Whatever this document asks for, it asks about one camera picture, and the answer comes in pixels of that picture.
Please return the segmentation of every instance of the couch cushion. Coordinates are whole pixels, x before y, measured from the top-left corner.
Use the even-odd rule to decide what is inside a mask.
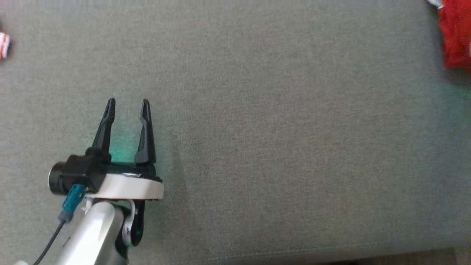
[[[0,18],[13,40],[0,65],[5,264],[35,260],[49,240],[63,198],[49,192],[48,171],[93,142],[109,97],[121,161],[137,150],[142,99],[151,102],[166,188],[146,207],[134,265],[470,243],[471,85],[443,69],[425,1],[19,1]]]

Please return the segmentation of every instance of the gray upholstery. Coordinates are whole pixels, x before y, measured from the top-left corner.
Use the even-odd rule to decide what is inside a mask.
[[[0,64],[2,264],[42,251],[63,200],[49,169],[92,143],[109,97],[116,160],[151,102],[166,188],[132,265],[470,244],[471,81],[443,68],[425,1],[23,0],[0,20],[15,42]]]

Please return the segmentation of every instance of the blue cable connector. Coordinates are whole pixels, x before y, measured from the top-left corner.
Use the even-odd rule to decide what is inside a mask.
[[[80,204],[80,202],[85,196],[85,189],[80,184],[74,184],[67,194],[64,203],[62,204],[62,211],[59,214],[58,219],[65,222],[66,224],[70,223],[73,218],[73,213],[75,209]]]

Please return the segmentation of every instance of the gray fabric surface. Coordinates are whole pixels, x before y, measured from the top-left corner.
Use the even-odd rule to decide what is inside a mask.
[[[2,264],[42,251],[63,200],[49,169],[92,143],[109,97],[116,160],[151,102],[166,188],[132,265],[469,245],[471,81],[443,69],[425,1],[0,8]]]
[[[467,265],[458,262],[460,256],[453,248],[398,254],[358,260],[358,265]]]

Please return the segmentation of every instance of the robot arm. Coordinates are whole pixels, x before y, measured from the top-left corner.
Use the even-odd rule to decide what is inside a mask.
[[[137,246],[144,232],[146,200],[163,197],[162,180],[156,176],[154,167],[149,102],[145,99],[142,103],[141,137],[133,163],[111,161],[114,109],[115,100],[109,99],[93,145],[85,155],[71,155],[67,161],[56,163],[49,173],[52,193],[67,195],[78,184],[86,190],[87,200],[86,214],[64,245],[56,265],[127,264],[128,248]],[[119,201],[128,202],[129,208]]]

